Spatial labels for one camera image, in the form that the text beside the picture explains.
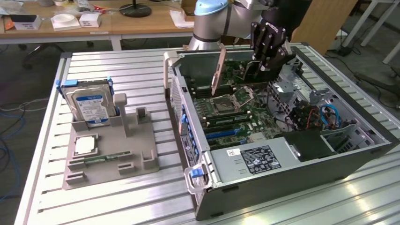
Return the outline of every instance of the lamp base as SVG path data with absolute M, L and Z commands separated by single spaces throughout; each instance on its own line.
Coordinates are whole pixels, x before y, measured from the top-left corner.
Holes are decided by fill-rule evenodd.
M 128 17 L 139 18 L 151 15 L 151 8 L 142 4 L 138 4 L 136 8 L 134 8 L 132 4 L 123 5 L 120 8 L 126 8 L 126 9 L 120 9 L 120 13 Z

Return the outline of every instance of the aluminum table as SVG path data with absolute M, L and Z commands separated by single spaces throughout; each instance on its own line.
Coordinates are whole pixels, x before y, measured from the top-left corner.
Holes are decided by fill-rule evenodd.
M 294 45 L 400 137 L 399 120 L 310 46 Z M 163 53 L 171 50 L 179 48 L 63 55 L 56 80 L 111 76 L 116 93 L 127 93 L 127 111 L 147 106 L 156 136 L 160 171 L 62 190 L 72 115 L 54 88 L 15 224 L 399 224 L 400 149 L 394 149 L 335 183 L 211 220 L 195 220 L 163 93 Z M 303 66 L 303 70 L 310 83 L 323 89 L 324 83 L 314 71 L 307 66 Z

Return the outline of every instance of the blue cable on floor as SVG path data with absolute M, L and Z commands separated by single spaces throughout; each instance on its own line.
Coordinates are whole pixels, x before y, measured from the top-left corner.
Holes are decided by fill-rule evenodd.
M 0 113 L 0 115 L 6 116 L 6 117 L 10 117 L 10 118 L 20 119 L 19 128 L 15 131 L 12 131 L 8 135 L 6 135 L 4 137 L 0 137 L 2 140 L 6 140 L 6 139 L 12 138 L 20 132 L 20 130 L 23 129 L 23 127 L 26 125 L 26 120 L 22 116 L 8 115 L 8 114 L 3 114 L 3 113 Z M 0 147 L 0 150 L 4 151 L 6 155 L 7 154 L 10 155 L 10 160 L 11 160 L 12 166 L 14 166 L 15 176 L 16 176 L 16 181 L 15 181 L 15 184 L 14 184 L 14 187 L 12 187 L 11 191 L 0 198 L 0 202 L 2 202 L 19 189 L 19 186 L 20 186 L 20 169 L 18 167 L 18 162 L 16 162 L 14 152 L 7 148 L 7 146 Z
M 22 116 L 8 115 L 8 114 L 3 114 L 3 113 L 0 113 L 0 115 L 6 116 L 6 117 L 10 117 L 10 118 L 20 119 L 20 126 L 19 126 L 19 128 L 14 132 L 11 132 L 8 135 L 6 135 L 3 137 L 3 139 L 6 140 L 6 139 L 10 139 L 12 136 L 15 136 L 20 132 L 20 130 L 23 129 L 23 127 L 26 125 L 26 120 L 24 120 L 24 118 Z
M 14 170 L 15 170 L 15 176 L 16 176 L 16 182 L 14 184 L 14 188 L 12 190 L 0 198 L 0 202 L 15 192 L 18 191 L 19 189 L 19 186 L 20 186 L 20 169 L 18 167 L 18 162 L 15 160 L 15 155 L 14 155 L 14 152 L 7 149 L 6 147 L 0 147 L 0 150 L 3 150 L 6 153 L 8 153 L 10 155 L 10 159 L 11 159 L 11 163 L 12 163 L 12 166 L 14 166 Z

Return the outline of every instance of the blue cable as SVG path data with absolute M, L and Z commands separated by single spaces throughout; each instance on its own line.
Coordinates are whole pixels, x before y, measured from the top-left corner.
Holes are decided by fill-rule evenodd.
M 6 116 L 6 117 L 10 117 L 10 118 L 18 118 L 18 119 L 20 119 L 20 126 L 19 126 L 19 128 L 14 132 L 11 132 L 8 135 L 6 135 L 4 137 L 2 137 L 6 140 L 6 139 L 10 139 L 12 136 L 15 136 L 20 132 L 20 130 L 23 129 L 23 127 L 26 125 L 26 120 L 24 120 L 24 118 L 22 116 L 8 115 L 8 114 L 3 114 L 3 113 L 0 113 L 0 115 Z
M 11 158 L 11 163 L 12 163 L 12 166 L 14 166 L 14 170 L 15 170 L 15 176 L 16 176 L 16 182 L 14 184 L 14 188 L 11 189 L 11 191 L 0 198 L 0 202 L 19 189 L 19 186 L 20 186 L 20 170 L 19 170 L 19 167 L 18 167 L 18 163 L 16 163 L 16 160 L 15 160 L 15 156 L 14 156 L 14 152 L 7 149 L 6 147 L 0 147 L 0 149 L 3 151 L 6 151 L 10 155 L 10 158 Z
M 324 108 L 324 107 L 328 107 L 328 108 L 331 108 L 331 109 L 334 110 L 335 116 L 336 116 L 336 121 L 338 121 L 338 127 L 340 128 L 340 117 L 339 117 L 339 112 L 338 112 L 338 109 L 336 109 L 336 107 L 335 107 L 334 105 L 326 104 L 326 105 L 323 105 L 323 106 L 320 107 L 320 120 L 323 121 L 323 123 L 324 123 L 326 125 L 330 124 L 330 123 L 327 122 L 326 118 L 324 118 L 324 111 L 323 111 L 323 108 Z

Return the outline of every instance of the desk lamp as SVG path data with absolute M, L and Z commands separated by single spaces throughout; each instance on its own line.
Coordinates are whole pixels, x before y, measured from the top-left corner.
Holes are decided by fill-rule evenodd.
M 120 7 L 120 13 L 128 17 L 146 17 L 151 15 L 151 8 L 146 5 L 136 4 L 136 0 L 132 0 L 132 4 Z

